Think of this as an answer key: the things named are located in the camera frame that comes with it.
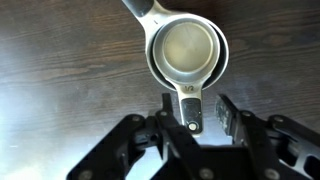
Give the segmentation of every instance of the dark wood grain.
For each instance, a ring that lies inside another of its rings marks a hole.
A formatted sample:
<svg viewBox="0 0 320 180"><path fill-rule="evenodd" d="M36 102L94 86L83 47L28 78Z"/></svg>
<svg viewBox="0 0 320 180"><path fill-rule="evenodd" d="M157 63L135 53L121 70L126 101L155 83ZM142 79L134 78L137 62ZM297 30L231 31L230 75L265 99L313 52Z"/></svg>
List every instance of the dark wood grain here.
<svg viewBox="0 0 320 180"><path fill-rule="evenodd" d="M203 94L210 130L200 142L224 142L217 93L320 133L318 1L160 3L212 20L229 42L229 66ZM160 108L164 92L121 1L0 1L0 179L63 179L124 115Z"/></svg>

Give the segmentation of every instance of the screw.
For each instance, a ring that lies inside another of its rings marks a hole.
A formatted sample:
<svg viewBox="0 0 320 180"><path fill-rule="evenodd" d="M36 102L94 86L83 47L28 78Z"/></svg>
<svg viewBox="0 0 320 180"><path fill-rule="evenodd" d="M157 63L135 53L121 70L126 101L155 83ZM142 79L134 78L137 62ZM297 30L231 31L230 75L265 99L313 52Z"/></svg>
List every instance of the screw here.
<svg viewBox="0 0 320 180"><path fill-rule="evenodd" d="M140 117L139 116L133 116L132 117L132 121L140 121Z"/></svg>
<svg viewBox="0 0 320 180"><path fill-rule="evenodd" d="M168 115L168 113L165 112L165 111L162 111L162 112L160 113L160 115L161 115L161 116L166 116L166 115Z"/></svg>
<svg viewBox="0 0 320 180"><path fill-rule="evenodd" d="M243 111L241 114L247 117L251 116L251 113L249 113L248 111Z"/></svg>
<svg viewBox="0 0 320 180"><path fill-rule="evenodd" d="M84 170L79 174L78 180L90 180L92 178L92 171Z"/></svg>
<svg viewBox="0 0 320 180"><path fill-rule="evenodd" d="M214 174L209 168L200 169L199 174L200 174L200 177L204 180L210 180L214 178Z"/></svg>
<svg viewBox="0 0 320 180"><path fill-rule="evenodd" d="M270 180L279 180L280 179L280 174L278 173L278 171L271 169L271 168L266 169L264 171L264 175Z"/></svg>
<svg viewBox="0 0 320 180"><path fill-rule="evenodd" d="M191 131L195 131L197 129L197 124L196 123L190 123L188 125L188 128L191 130Z"/></svg>
<svg viewBox="0 0 320 180"><path fill-rule="evenodd" d="M274 117L274 120L276 120L276 121L278 121L278 122L283 122L283 119L282 119L282 117L280 117L280 116Z"/></svg>

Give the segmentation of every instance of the table surface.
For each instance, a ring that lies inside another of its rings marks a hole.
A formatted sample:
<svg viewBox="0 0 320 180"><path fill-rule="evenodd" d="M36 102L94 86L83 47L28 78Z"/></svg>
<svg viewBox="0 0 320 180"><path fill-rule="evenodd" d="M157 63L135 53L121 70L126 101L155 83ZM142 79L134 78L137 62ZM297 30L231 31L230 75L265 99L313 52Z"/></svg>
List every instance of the table surface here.
<svg viewBox="0 0 320 180"><path fill-rule="evenodd" d="M224 75L203 92L200 143L229 142L214 117L218 93L320 133L318 1L160 3L208 18L229 43ZM1 0L0 179L64 179L125 115L159 109L161 93L180 119L177 94L152 76L144 45L120 0Z"/></svg>

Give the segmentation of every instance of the measuring cup handle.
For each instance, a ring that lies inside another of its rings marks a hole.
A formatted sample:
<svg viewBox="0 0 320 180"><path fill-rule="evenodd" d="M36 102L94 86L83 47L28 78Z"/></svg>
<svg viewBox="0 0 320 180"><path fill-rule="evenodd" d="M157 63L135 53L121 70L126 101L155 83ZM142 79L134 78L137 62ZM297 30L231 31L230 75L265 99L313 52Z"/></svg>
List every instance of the measuring cup handle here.
<svg viewBox="0 0 320 180"><path fill-rule="evenodd" d="M193 135L203 131L202 103L199 98L186 98L180 101L181 116L185 126Z"/></svg>
<svg viewBox="0 0 320 180"><path fill-rule="evenodd" d="M143 17L153 7L154 0L122 0L131 13L136 17Z"/></svg>

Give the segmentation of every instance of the measuring cup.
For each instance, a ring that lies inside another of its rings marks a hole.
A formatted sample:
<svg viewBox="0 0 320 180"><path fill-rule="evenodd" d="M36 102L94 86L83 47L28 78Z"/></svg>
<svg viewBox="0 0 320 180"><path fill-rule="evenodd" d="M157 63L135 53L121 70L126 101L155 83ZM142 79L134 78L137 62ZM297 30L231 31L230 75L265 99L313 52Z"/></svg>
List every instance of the measuring cup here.
<svg viewBox="0 0 320 180"><path fill-rule="evenodd" d="M221 30L197 15L169 11L155 0L123 0L142 24L154 77L178 92L182 124L203 131L201 91L224 72L229 50Z"/></svg>

